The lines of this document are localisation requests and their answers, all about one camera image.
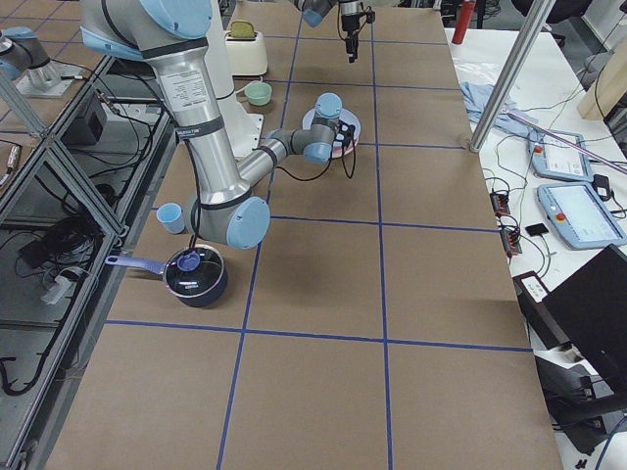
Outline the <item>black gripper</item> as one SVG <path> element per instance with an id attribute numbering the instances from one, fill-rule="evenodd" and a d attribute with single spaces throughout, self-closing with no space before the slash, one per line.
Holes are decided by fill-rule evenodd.
<path id="1" fill-rule="evenodd" d="M 358 38 L 363 27 L 374 21 L 375 12 L 371 8 L 339 9 L 338 34 L 345 42 L 349 63 L 354 63 L 357 60 L 353 38 Z"/>
<path id="2" fill-rule="evenodd" d="M 346 150 L 353 147 L 356 141 L 356 135 L 357 127 L 354 124 L 340 120 L 337 134 L 333 142 L 333 148 Z"/>

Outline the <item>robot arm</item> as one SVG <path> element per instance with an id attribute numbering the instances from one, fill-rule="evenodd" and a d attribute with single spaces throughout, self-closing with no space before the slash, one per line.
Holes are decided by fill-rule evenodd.
<path id="1" fill-rule="evenodd" d="M 293 5 L 310 27 L 318 27 L 332 9 L 337 8 L 337 32 L 344 42 L 348 61 L 353 64 L 358 59 L 360 33 L 367 24 L 375 21 L 371 6 L 354 0 L 302 0 L 293 1 Z"/>
<path id="2" fill-rule="evenodd" d="M 237 160 L 212 87 L 208 33 L 220 24 L 211 1 L 83 1 L 84 44 L 103 55 L 148 64 L 158 81 L 176 134 L 196 168 L 197 198 L 187 212 L 203 240 L 247 250 L 270 224 L 267 202 L 254 186 L 292 155 L 330 161 L 343 109 L 334 93 L 320 95 L 306 129 L 276 129 Z"/>

